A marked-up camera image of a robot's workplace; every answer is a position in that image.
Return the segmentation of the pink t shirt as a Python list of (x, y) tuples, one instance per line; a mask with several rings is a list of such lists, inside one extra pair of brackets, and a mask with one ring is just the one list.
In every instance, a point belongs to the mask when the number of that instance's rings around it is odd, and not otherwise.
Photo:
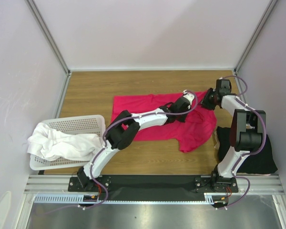
[(179, 150), (188, 153), (202, 146), (215, 130), (213, 111), (199, 105), (205, 92), (115, 96), (112, 121), (128, 111), (140, 130), (136, 141), (176, 139)]

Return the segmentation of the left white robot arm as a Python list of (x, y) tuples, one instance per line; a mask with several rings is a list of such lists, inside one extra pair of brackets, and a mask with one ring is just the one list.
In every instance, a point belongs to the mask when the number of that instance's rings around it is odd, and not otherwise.
[(197, 104), (197, 96), (184, 91), (174, 103), (168, 103), (152, 111), (139, 114), (130, 113), (128, 110), (122, 111), (105, 130), (100, 151), (78, 170), (79, 186), (85, 191), (92, 190), (95, 187), (95, 178), (100, 175), (104, 166), (117, 152), (127, 148), (140, 131), (175, 121), (184, 123), (187, 114), (193, 111)]

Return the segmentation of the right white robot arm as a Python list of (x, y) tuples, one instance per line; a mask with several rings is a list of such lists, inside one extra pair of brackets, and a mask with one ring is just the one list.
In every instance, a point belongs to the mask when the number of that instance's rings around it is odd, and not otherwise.
[(200, 102), (208, 110), (217, 106), (233, 117), (230, 127), (230, 147), (224, 159), (215, 166), (208, 185), (214, 192), (224, 192), (236, 186), (236, 173), (251, 155), (260, 153), (266, 143), (266, 113), (255, 110), (232, 93), (231, 82), (225, 77), (216, 80)]

